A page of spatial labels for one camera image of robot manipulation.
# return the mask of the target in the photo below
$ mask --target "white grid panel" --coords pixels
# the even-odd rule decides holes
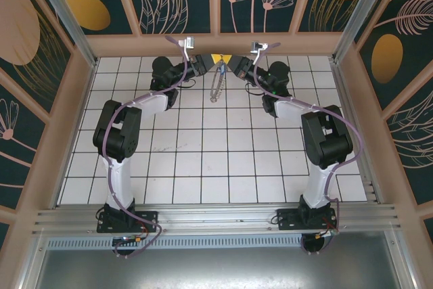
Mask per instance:
[[[99,61],[60,204],[105,202],[104,164],[92,144],[95,126],[106,100],[126,102],[149,91],[153,59]],[[170,60],[175,65],[181,58]],[[290,65],[292,95],[311,104],[341,106],[326,57],[268,56],[260,66],[268,69],[274,61]],[[191,89],[179,90],[174,108],[141,121],[131,161],[136,203],[299,201],[309,175],[300,127],[266,114],[261,97],[248,94],[245,82],[232,72],[218,102],[211,103],[212,79],[212,72],[196,78]],[[366,201],[356,163],[338,171],[331,196]]]

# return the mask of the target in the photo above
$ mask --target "grid floor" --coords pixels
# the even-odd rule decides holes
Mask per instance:
[[[92,144],[93,131],[108,99],[127,102],[149,91],[154,58],[99,61],[59,204],[105,202],[106,172]],[[173,65],[181,62],[181,57],[169,59]],[[274,61],[290,65],[288,89],[295,97],[341,106],[327,57],[268,56],[260,65],[268,69]],[[141,121],[131,159],[136,203],[298,202],[309,175],[300,127],[266,114],[261,96],[248,94],[232,72],[218,102],[211,103],[213,76],[196,78],[191,89],[180,90],[174,108]],[[331,197],[366,201],[356,163],[339,169],[336,177]]]

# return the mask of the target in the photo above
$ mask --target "ventilation grille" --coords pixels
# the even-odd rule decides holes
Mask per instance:
[[[111,250],[113,238],[51,238],[48,250]],[[118,249],[141,248],[150,240],[130,243]],[[300,246],[300,235],[242,235],[242,236],[165,236],[158,238],[148,249],[192,248],[252,248]]]

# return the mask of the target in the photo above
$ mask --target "beige circle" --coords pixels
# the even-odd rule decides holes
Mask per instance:
[[[103,30],[110,25],[107,7],[100,0],[66,0],[76,21],[88,30]]]
[[[38,13],[30,0],[0,0],[0,58],[27,64],[39,48]]]
[[[371,71],[375,80],[386,84],[394,78],[403,59],[403,45],[398,37],[385,34],[376,42],[371,56]]]

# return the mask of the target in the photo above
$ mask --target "white tile floor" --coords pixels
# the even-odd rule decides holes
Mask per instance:
[[[60,204],[102,204],[105,168],[92,136],[108,99],[126,102],[148,92],[154,58],[102,58],[66,173]],[[170,57],[173,64],[180,57]],[[326,57],[268,56],[290,65],[289,92],[312,104],[340,106]],[[226,88],[211,103],[213,73],[182,89],[175,108],[141,121],[131,176],[136,203],[297,202],[309,166],[300,127],[274,119],[261,97],[249,95],[231,72]],[[366,201],[356,163],[338,171],[331,196]]]

